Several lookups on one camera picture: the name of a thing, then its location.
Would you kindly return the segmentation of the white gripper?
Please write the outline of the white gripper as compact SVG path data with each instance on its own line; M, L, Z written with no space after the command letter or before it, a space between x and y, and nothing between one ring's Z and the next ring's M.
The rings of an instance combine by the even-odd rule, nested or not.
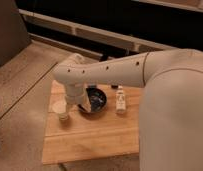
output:
M66 111L74 105L81 105L87 112L91 111L90 100L83 84L65 85Z

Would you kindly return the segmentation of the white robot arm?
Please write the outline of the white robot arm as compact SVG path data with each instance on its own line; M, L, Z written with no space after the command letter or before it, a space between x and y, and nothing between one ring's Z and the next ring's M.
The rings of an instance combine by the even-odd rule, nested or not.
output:
M141 87L140 171L203 171L203 52L172 49L86 64L73 54L54 69L68 105L85 84Z

